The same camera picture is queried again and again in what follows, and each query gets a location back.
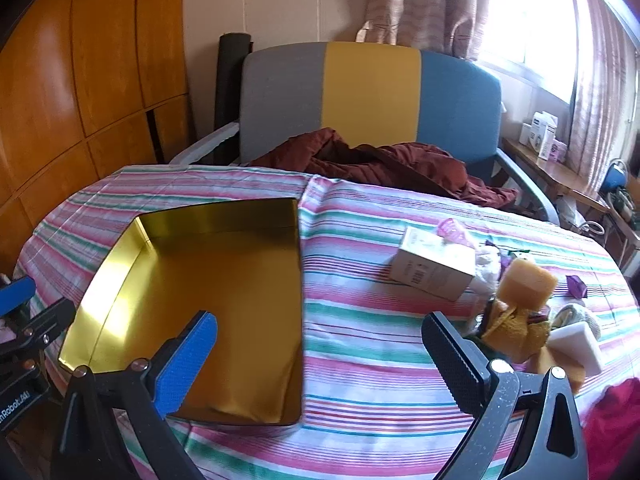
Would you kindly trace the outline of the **pink patterned curtain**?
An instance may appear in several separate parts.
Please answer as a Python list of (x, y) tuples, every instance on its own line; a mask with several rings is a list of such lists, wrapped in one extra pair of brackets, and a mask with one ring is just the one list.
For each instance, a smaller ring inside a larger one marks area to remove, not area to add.
[(475, 61), (488, 6), (489, 0), (369, 0), (356, 40)]

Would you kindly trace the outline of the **gold rectangular tin box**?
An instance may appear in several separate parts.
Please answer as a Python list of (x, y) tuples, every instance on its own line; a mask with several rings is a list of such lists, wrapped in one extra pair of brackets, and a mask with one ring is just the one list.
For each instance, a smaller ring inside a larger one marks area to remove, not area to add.
[(152, 356), (198, 312), (216, 333), (170, 414), (209, 426), (302, 416), (303, 266), (297, 202), (232, 200), (140, 214), (94, 274), (58, 364), (96, 373)]

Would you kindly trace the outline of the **black rolled mat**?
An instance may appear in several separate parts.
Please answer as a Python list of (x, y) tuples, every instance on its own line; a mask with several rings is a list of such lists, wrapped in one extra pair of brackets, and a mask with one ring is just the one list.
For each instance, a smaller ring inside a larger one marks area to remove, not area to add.
[(246, 32), (228, 32), (219, 38), (215, 129), (232, 124), (239, 125), (243, 64), (252, 51), (252, 37)]

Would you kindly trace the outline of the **purple origami paper piece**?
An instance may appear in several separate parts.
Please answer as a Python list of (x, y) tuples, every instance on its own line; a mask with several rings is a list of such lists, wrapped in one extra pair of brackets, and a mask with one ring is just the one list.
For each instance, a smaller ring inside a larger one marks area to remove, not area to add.
[(588, 286), (578, 275), (567, 275), (566, 286), (574, 299), (582, 300), (588, 297)]

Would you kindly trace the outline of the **yellow knitted hat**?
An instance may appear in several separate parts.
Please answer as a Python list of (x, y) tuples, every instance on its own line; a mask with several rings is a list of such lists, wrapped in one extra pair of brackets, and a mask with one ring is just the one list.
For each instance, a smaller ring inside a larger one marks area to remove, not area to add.
[(551, 332), (548, 318), (540, 312), (510, 307), (490, 300), (480, 323), (480, 340), (513, 363), (524, 363), (546, 344)]

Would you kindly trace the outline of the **white product boxes on desk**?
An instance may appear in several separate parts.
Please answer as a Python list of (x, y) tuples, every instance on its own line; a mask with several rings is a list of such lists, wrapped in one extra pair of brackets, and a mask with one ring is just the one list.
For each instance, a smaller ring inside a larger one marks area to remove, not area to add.
[(531, 148), (542, 160), (564, 164), (567, 146), (556, 137), (556, 128), (556, 116), (548, 112), (535, 112), (530, 123), (524, 122), (521, 126), (518, 143)]

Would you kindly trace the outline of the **white plastic bag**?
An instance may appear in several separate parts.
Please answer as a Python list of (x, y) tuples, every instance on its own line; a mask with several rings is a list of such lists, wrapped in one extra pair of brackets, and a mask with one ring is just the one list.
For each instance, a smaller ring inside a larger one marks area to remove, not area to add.
[(501, 252), (494, 245), (482, 245), (475, 252), (475, 275), (470, 289), (480, 295), (491, 295), (498, 286), (502, 272)]

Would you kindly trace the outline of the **orange wooden wall panel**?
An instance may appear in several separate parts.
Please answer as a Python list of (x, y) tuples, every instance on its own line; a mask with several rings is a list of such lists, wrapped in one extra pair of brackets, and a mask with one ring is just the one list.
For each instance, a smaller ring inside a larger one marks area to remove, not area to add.
[(1, 269), (58, 204), (195, 138), (183, 0), (30, 0), (1, 44)]

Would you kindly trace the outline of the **white medicine carton box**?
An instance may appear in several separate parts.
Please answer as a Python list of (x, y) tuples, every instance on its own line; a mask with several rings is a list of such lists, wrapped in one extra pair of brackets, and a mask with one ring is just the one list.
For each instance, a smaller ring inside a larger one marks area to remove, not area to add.
[(390, 278), (431, 296), (457, 301), (475, 278), (473, 247), (407, 226), (390, 260)]

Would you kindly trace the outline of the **white melamine sponge block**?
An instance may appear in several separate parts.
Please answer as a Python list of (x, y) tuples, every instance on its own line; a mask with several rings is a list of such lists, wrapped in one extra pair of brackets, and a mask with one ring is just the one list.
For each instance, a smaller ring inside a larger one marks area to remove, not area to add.
[(568, 356), (584, 369), (587, 377), (602, 373), (604, 361), (596, 337), (586, 322), (556, 328), (550, 332), (547, 347)]

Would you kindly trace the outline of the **striped pink green bedsheet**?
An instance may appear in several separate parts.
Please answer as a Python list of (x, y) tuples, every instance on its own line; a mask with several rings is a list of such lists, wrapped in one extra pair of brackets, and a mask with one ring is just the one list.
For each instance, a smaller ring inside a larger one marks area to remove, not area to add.
[(271, 169), (129, 166), (53, 209), (23, 246), (15, 275), (37, 285), (30, 307), (79, 300), (120, 233), (138, 214), (222, 200), (298, 201), (304, 269), (304, 416), (279, 437), (174, 422), (209, 479), (429, 479), (469, 426), (421, 341), (431, 310), (464, 321), (456, 304), (394, 283), (387, 265), (407, 226), (431, 231), (456, 218), (477, 240), (527, 250), (559, 278), (579, 276), (601, 323), (603, 370), (576, 404), (639, 373), (639, 310), (616, 263), (596, 242), (457, 200)]

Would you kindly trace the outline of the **cream sock ball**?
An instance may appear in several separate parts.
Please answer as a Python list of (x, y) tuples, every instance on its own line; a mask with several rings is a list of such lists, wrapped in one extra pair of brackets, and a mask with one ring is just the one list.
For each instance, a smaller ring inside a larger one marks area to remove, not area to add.
[(586, 323), (593, 334), (599, 340), (601, 338), (601, 325), (598, 318), (582, 304), (566, 304), (555, 313), (551, 321), (552, 330), (577, 324)]

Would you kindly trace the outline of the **red cloth at edge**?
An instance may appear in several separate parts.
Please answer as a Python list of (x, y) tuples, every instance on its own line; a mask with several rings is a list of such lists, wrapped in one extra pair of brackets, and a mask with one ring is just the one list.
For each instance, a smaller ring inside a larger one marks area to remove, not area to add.
[(639, 478), (639, 379), (608, 387), (585, 418), (590, 479)]

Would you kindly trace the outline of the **pink hair roller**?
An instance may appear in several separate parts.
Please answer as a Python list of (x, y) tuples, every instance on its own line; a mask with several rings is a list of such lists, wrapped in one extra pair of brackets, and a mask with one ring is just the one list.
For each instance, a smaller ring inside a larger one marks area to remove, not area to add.
[(439, 222), (436, 234), (446, 243), (457, 244), (474, 249), (475, 243), (466, 227), (454, 218)]

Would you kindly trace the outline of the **yellow cube sponge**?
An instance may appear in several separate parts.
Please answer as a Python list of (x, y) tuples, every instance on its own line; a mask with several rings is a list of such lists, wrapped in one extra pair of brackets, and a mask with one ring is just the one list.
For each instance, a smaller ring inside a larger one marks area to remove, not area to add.
[(540, 310), (552, 296), (558, 279), (536, 263), (515, 258), (506, 268), (496, 292), (496, 297), (509, 307)]

